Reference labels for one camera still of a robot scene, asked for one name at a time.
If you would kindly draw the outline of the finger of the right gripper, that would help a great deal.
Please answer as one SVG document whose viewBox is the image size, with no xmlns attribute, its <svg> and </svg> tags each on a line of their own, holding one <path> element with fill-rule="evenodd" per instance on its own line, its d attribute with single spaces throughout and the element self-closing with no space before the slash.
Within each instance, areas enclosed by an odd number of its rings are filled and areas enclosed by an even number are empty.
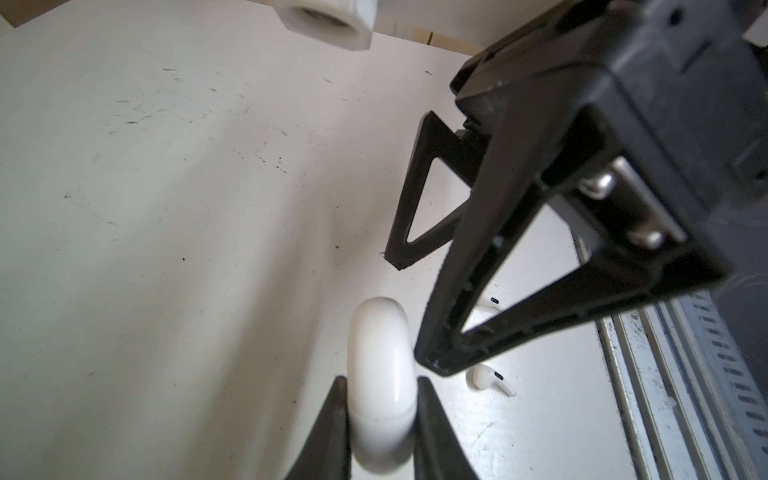
<svg viewBox="0 0 768 480">
<path fill-rule="evenodd" d="M 403 270 L 448 243 L 458 225 L 487 147 L 470 130 L 453 130 L 435 113 L 421 121 L 385 259 Z"/>
<path fill-rule="evenodd" d="M 729 270 L 707 209 L 610 75 L 557 69 L 522 89 L 490 138 L 417 337 L 416 360 L 443 376 Z M 483 292 L 504 310 L 477 308 Z"/>
</svg>

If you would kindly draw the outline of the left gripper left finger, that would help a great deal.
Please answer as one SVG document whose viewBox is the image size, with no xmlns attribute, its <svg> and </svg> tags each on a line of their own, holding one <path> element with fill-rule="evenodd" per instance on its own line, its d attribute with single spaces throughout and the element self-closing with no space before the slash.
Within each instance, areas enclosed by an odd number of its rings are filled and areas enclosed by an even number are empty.
<svg viewBox="0 0 768 480">
<path fill-rule="evenodd" d="M 285 479 L 351 478 L 347 379 L 337 376 Z"/>
</svg>

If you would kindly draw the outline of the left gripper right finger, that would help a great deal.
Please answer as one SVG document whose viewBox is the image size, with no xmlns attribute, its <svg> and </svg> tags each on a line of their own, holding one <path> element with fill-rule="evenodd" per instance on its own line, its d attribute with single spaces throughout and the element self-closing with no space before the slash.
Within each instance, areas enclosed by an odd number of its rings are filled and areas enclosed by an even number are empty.
<svg viewBox="0 0 768 480">
<path fill-rule="evenodd" d="M 432 382 L 420 376 L 417 386 L 414 478 L 477 480 Z"/>
</svg>

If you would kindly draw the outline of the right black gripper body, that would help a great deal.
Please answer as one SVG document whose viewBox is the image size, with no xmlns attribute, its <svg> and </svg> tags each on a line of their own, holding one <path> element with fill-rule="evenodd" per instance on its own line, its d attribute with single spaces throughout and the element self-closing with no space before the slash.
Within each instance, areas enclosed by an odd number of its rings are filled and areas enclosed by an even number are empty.
<svg viewBox="0 0 768 480">
<path fill-rule="evenodd" d="M 452 81 L 488 141 L 451 257 L 504 258 L 544 204 L 593 242 L 594 278 L 696 288 L 733 259 L 708 222 L 767 193 L 767 75 L 730 1 L 576 1 Z"/>
</svg>

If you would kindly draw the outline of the white earbud charging case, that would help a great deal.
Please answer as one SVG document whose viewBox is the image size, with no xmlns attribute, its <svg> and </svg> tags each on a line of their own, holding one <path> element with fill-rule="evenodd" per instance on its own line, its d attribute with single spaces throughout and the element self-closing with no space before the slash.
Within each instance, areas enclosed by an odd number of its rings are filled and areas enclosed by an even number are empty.
<svg viewBox="0 0 768 480">
<path fill-rule="evenodd" d="M 354 311 L 347 345 L 351 448 L 374 474 L 399 469 L 411 455 L 418 387 L 407 316 L 388 297 Z"/>
</svg>

